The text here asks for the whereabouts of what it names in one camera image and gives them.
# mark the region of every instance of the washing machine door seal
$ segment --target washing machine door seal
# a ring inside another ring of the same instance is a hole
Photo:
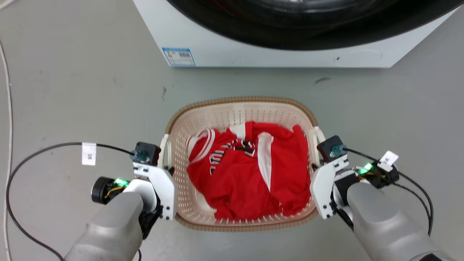
[[[464,0],[167,0],[225,37],[281,50],[327,50],[406,33]]]

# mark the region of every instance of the black cable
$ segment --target black cable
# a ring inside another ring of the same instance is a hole
[[[368,158],[370,160],[372,160],[373,162],[375,163],[380,163],[380,161],[378,159],[375,159],[374,157],[371,157],[367,154],[364,154],[362,152],[359,152],[357,150],[352,150],[352,149],[349,149],[349,148],[343,148],[343,150],[346,150],[346,151],[349,151],[349,152],[353,152],[354,154],[357,154],[359,156],[362,156],[362,157],[365,157],[365,158]],[[430,234],[432,233],[432,226],[433,226],[433,204],[432,204],[432,200],[430,199],[429,197],[429,194],[425,191],[425,189],[420,186],[417,182],[415,182],[413,179],[411,179],[410,177],[404,175],[403,173],[401,173],[399,170],[396,170],[398,172],[398,174],[402,177],[404,177],[405,179],[407,179],[409,182],[411,182],[414,186],[416,186],[420,191],[422,191],[422,193],[425,195],[425,198],[427,199],[427,202],[429,203],[429,208],[430,208],[430,214],[427,215],[427,217],[429,218],[429,229],[427,231],[428,235],[430,236]]]
[[[372,160],[373,162],[375,163],[379,163],[380,161],[378,159],[375,159],[367,154],[364,154],[362,152],[359,152],[357,150],[352,150],[352,149],[349,149],[349,148],[343,148],[343,150],[346,150],[346,151],[349,151],[349,152],[353,152],[354,154],[358,154],[359,156],[362,156],[362,157],[365,157],[365,158],[368,158],[370,160]]]
[[[404,190],[407,190],[407,191],[409,191],[411,194],[413,194],[414,196],[416,196],[416,198],[419,199],[419,201],[422,203],[422,206],[424,206],[425,212],[427,213],[427,218],[430,219],[429,209],[427,208],[427,206],[426,206],[424,200],[423,200],[419,195],[417,195],[416,192],[414,192],[412,189],[407,188],[407,187],[405,187],[405,186],[403,186],[403,185],[400,185],[400,184],[392,183],[391,185],[397,186],[397,187],[402,188],[402,189],[404,189]]]
[[[432,204],[432,200],[430,199],[429,197],[429,194],[425,191],[425,189],[420,186],[417,182],[415,182],[413,179],[411,179],[410,177],[404,175],[403,173],[401,173],[400,171],[398,171],[398,174],[402,177],[404,177],[405,179],[407,179],[409,182],[411,182],[412,184],[414,184],[420,191],[422,191],[422,193],[424,193],[425,195],[425,198],[427,199],[427,201],[429,202],[429,206],[430,206],[430,217],[429,217],[429,230],[428,230],[428,234],[430,236],[430,234],[432,233],[432,226],[433,226],[433,204]]]
[[[28,156],[27,158],[25,158],[23,161],[21,161],[18,166],[16,166],[16,168],[11,172],[11,175],[10,175],[10,179],[8,180],[8,184],[6,185],[6,195],[5,195],[5,200],[6,200],[6,208],[8,210],[8,213],[9,215],[11,216],[11,219],[13,221],[13,223],[18,227],[18,229],[25,235],[27,236],[30,240],[36,242],[37,244],[39,244],[40,246],[46,248],[47,250],[49,250],[50,252],[52,252],[53,254],[55,254],[59,259],[60,261],[64,261],[64,258],[62,255],[60,255],[60,253],[58,253],[56,250],[54,250],[53,248],[51,248],[50,246],[46,245],[45,243],[41,242],[40,240],[36,239],[35,237],[33,237],[31,234],[29,234],[18,222],[18,220],[16,219],[16,217],[14,216],[13,214],[13,211],[11,209],[11,205],[10,205],[10,187],[11,187],[11,182],[13,181],[13,178],[14,176],[16,175],[16,172],[18,172],[19,168],[24,165],[28,160],[32,159],[33,157],[41,154],[41,153],[44,153],[46,151],[49,151],[49,150],[52,150],[52,149],[55,149],[55,148],[59,148],[59,147],[65,147],[65,146],[74,146],[74,145],[82,145],[82,142],[69,142],[69,143],[61,143],[61,144],[57,144],[57,145],[53,145],[53,146],[50,146],[50,147],[47,147],[45,149],[41,149],[33,154],[31,154],[30,156]],[[121,152],[125,152],[129,155],[134,155],[132,152],[130,151],[127,151],[127,150],[123,150],[123,149],[120,149],[120,148],[117,148],[117,147],[113,147],[113,146],[109,146],[109,145],[104,145],[104,144],[97,144],[97,147],[104,147],[104,148],[109,148],[109,149],[114,149],[114,150],[118,150],[118,151],[121,151]]]

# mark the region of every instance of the laundry basket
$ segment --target laundry basket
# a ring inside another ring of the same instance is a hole
[[[296,226],[309,222],[317,215],[312,197],[306,207],[296,215],[267,215],[254,220],[228,220],[214,218],[215,210],[190,182],[186,141],[191,135],[206,128],[226,130],[231,125],[247,121],[277,123],[291,130],[301,126],[309,146],[309,164],[319,164],[318,142],[325,140],[316,119],[301,103],[285,98],[240,97],[223,98],[193,103],[179,110],[169,121],[161,141],[162,154],[159,166],[173,166],[174,180],[179,187],[176,221],[204,231],[259,231]],[[313,170],[308,166],[308,174]]]

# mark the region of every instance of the green led light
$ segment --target green led light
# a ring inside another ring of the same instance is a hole
[[[364,165],[364,168],[367,169],[367,170],[370,170],[372,168],[372,164],[367,163],[366,165]]]
[[[365,174],[367,173],[369,170],[372,169],[372,164],[371,163],[367,163],[363,169],[360,169],[359,170],[359,174]]]
[[[115,183],[118,184],[121,187],[129,185],[129,182],[127,182],[127,181],[125,181],[123,179],[120,179],[120,178],[115,179]]]

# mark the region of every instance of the gray floor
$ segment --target gray floor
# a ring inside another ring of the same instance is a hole
[[[13,164],[62,142],[127,149],[139,140],[158,143],[171,116],[196,101],[294,98],[314,112],[326,136],[337,134],[348,146],[377,157],[386,150],[398,153],[399,167],[426,188],[435,204],[432,238],[461,258],[463,22],[461,9],[388,70],[172,69],[131,0],[18,0],[0,11],[13,90]],[[330,80],[316,84],[323,77]],[[0,170],[5,173],[3,83],[0,73]],[[66,254],[101,208],[89,197],[98,176],[130,178],[129,159],[99,150],[97,166],[89,167],[80,164],[79,147],[41,155],[15,178],[14,212],[28,231]],[[385,191],[426,227],[413,196],[396,188]],[[10,231],[14,260],[55,260],[12,224]],[[259,233],[205,233],[159,222],[142,252],[144,261],[368,260],[339,218]]]

